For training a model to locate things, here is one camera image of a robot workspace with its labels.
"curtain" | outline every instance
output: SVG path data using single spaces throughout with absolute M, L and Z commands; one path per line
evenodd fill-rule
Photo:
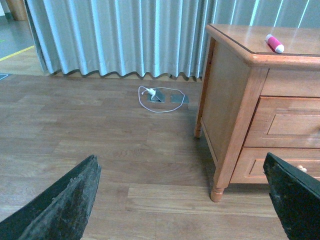
M 44 71 L 202 75 L 208 23 L 319 27 L 319 0 L 25 0 Z

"white cable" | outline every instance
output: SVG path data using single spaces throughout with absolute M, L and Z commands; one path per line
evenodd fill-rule
M 167 111 L 153 111 L 149 108 L 147 108 L 145 105 L 143 105 L 143 103 L 141 102 L 141 99 L 140 99 L 140 89 L 143 88 L 145 89 L 141 94 L 143 95 L 146 91 L 148 93 L 150 93 L 151 95 L 153 95 L 155 89 L 168 89 L 168 90 L 174 90 L 174 91 L 178 91 L 180 92 L 182 95 L 183 95 L 183 98 L 182 98 L 182 102 L 179 106 L 177 106 L 176 108 L 172 109 L 172 110 L 167 110 Z M 149 110 L 150 112 L 153 112 L 153 113 L 156 113 L 156 114 L 162 114 L 162 113 L 169 113 L 169 112 L 173 112 L 175 110 L 177 110 L 178 108 L 180 108 L 183 104 L 184 104 L 184 100 L 185 100 L 185 97 L 186 95 L 180 91 L 179 89 L 173 89 L 173 88 L 168 88 L 168 87 L 154 87 L 154 88 L 146 88 L 144 86 L 140 86 L 138 88 L 138 97 L 139 97 L 139 103 L 141 104 L 142 107 L 144 107 L 145 109 Z

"drawer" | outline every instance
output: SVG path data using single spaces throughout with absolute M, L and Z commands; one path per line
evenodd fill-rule
M 320 148 L 320 98 L 261 97 L 244 147 Z
M 320 71 L 270 69 L 261 95 L 320 98 Z
M 307 174 L 320 180 L 320 149 L 244 147 L 236 163 L 230 183 L 268 183 L 263 169 L 268 152 L 295 167 L 302 165 L 307 169 Z

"yellow floor line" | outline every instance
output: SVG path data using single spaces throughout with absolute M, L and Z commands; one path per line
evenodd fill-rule
M 17 51 L 17 52 L 15 52 L 15 53 L 12 53 L 12 54 L 10 54 L 10 55 L 8 55 L 8 56 L 5 56 L 5 57 L 3 57 L 3 58 L 0 58 L 0 62 L 3 61 L 3 60 L 6 60 L 6 59 L 8 59 L 8 58 L 11 58 L 11 57 L 13 57 L 13 56 L 15 56 L 15 55 L 18 55 L 18 54 L 20 54 L 20 53 L 23 53 L 23 52 L 25 52 L 25 51 L 27 51 L 27 50 L 29 50 L 29 49 L 33 49 L 34 47 L 35 47 L 35 46 L 30 46 L 30 47 L 27 47 L 27 48 L 22 49 L 22 50 L 20 50 L 20 51 Z

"charging cable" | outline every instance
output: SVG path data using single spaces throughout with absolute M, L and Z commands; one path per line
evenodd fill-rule
M 145 105 L 143 105 L 143 103 L 141 102 L 141 98 L 140 98 L 140 89 L 144 89 L 144 91 L 141 93 L 141 95 L 143 95 L 145 92 L 148 92 L 151 95 L 151 98 L 153 97 L 157 97 L 156 95 L 156 89 L 168 89 L 168 90 L 173 90 L 173 91 L 178 91 L 183 95 L 181 104 L 179 106 L 177 106 L 176 108 L 172 109 L 172 110 L 167 110 L 167 111 L 153 111 L 149 108 L 147 108 Z M 144 86 L 140 86 L 138 88 L 138 97 L 139 97 L 139 103 L 141 104 L 142 107 L 144 107 L 145 109 L 149 110 L 150 112 L 156 113 L 156 114 L 162 114 L 162 113 L 169 113 L 169 112 L 173 112 L 175 110 L 177 110 L 178 108 L 180 108 L 183 104 L 184 104 L 184 100 L 186 95 L 180 91 L 179 89 L 173 89 L 173 88 L 168 88 L 168 87 L 155 87 L 155 88 L 146 88 Z

